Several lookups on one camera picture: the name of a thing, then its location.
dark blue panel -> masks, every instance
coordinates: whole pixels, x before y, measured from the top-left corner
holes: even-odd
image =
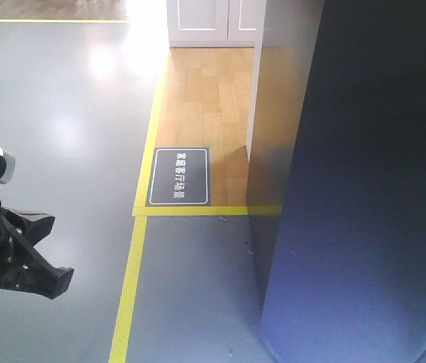
[[[261,330],[285,362],[426,362],[426,2],[325,2]]]
[[[266,3],[247,203],[261,298],[266,292],[323,0]]]

white cabinet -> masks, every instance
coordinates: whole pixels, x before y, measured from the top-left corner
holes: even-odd
[[[167,0],[173,47],[253,46],[264,0]]]
[[[260,0],[229,0],[228,40],[254,42]]]

cabinet door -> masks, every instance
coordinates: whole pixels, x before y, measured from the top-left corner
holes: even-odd
[[[171,42],[225,41],[228,38],[228,0],[168,0]]]
[[[229,0],[228,40],[255,40],[260,6],[265,0]]]

black sign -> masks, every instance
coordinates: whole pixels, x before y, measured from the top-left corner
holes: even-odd
[[[210,149],[156,147],[149,206],[209,206]]]

gray floor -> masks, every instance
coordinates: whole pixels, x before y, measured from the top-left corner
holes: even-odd
[[[156,78],[121,58],[129,37],[126,24],[0,23],[0,145],[17,158],[0,198],[54,214],[39,251],[76,269],[54,301],[0,290],[0,363],[108,359]]]
[[[17,158],[0,198],[54,214],[38,250],[76,269],[54,301],[0,290],[0,363],[108,359],[160,65],[141,37],[128,24],[0,23],[0,145]],[[127,361],[272,361],[246,218],[149,222]]]
[[[274,362],[247,217],[151,217],[129,344],[136,363]]]

